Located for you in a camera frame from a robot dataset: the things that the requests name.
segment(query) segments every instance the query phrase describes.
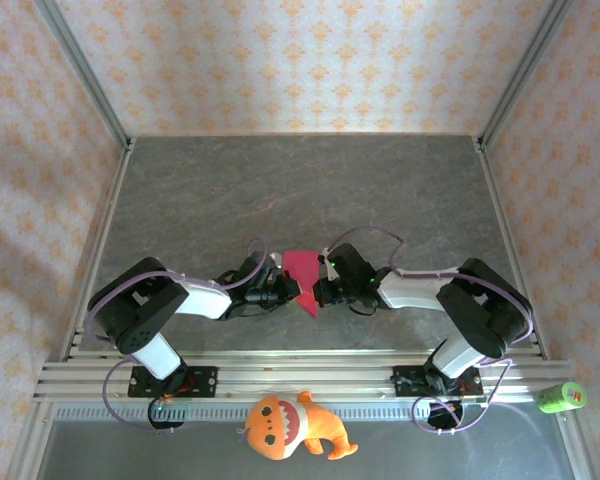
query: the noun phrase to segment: black mounting bracket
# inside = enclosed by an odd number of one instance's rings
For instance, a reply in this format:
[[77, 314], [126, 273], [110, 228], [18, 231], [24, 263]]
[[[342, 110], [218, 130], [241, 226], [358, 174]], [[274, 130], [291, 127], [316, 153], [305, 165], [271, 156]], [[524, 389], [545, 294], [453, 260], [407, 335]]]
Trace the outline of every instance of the black mounting bracket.
[[[467, 368], [447, 392], [446, 396], [464, 397], [465, 395], [484, 395], [480, 370]], [[391, 382], [396, 390], [396, 397], [425, 397], [440, 395], [427, 384], [425, 369], [418, 365], [398, 365], [393, 367]]]
[[133, 367], [127, 395], [130, 398], [158, 398], [165, 394], [174, 394], [178, 398], [213, 398], [217, 384], [217, 367], [186, 365], [179, 389], [172, 392], [165, 381], [154, 378], [146, 368]]

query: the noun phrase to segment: green battery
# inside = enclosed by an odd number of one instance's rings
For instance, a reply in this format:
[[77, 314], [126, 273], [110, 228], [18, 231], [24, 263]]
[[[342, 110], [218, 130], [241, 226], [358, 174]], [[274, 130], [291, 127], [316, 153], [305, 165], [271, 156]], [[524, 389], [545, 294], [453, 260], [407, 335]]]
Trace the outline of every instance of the green battery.
[[576, 382], [566, 382], [540, 390], [535, 400], [544, 413], [558, 413], [584, 407], [587, 392]]

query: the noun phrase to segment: marble surface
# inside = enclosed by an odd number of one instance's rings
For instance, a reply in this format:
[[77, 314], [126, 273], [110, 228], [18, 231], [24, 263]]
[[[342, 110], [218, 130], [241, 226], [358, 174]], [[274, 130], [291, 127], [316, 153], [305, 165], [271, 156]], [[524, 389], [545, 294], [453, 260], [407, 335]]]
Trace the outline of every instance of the marble surface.
[[[475, 256], [512, 280], [469, 137], [187, 137], [138, 139], [96, 287], [145, 256], [212, 278], [237, 268], [256, 236], [278, 252], [319, 250], [366, 224], [406, 238], [402, 268], [448, 268]], [[380, 233], [350, 240], [375, 268], [395, 245]], [[442, 312], [368, 318], [334, 306], [312, 319], [293, 303], [228, 322], [175, 316], [163, 333], [180, 350], [421, 349], [454, 329]]]

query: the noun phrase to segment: red cloth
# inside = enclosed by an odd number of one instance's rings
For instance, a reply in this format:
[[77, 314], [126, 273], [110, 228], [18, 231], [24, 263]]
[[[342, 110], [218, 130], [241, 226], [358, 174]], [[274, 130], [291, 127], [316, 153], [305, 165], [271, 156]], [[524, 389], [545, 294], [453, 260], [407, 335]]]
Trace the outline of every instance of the red cloth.
[[320, 278], [320, 252], [285, 252], [282, 258], [282, 268], [289, 272], [302, 293], [296, 297], [296, 301], [313, 318], [318, 316], [318, 302], [313, 295], [313, 286]]

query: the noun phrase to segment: orange patterned wall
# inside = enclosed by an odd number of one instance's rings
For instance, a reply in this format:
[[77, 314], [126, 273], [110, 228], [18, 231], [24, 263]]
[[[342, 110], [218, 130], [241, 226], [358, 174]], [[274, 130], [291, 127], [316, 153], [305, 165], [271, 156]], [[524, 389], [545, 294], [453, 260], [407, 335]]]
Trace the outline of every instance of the orange patterned wall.
[[119, 154], [33, 1], [0, 1], [0, 480]]
[[552, 353], [600, 452], [600, 0], [577, 1], [489, 152]]
[[550, 0], [60, 0], [131, 135], [481, 133]]

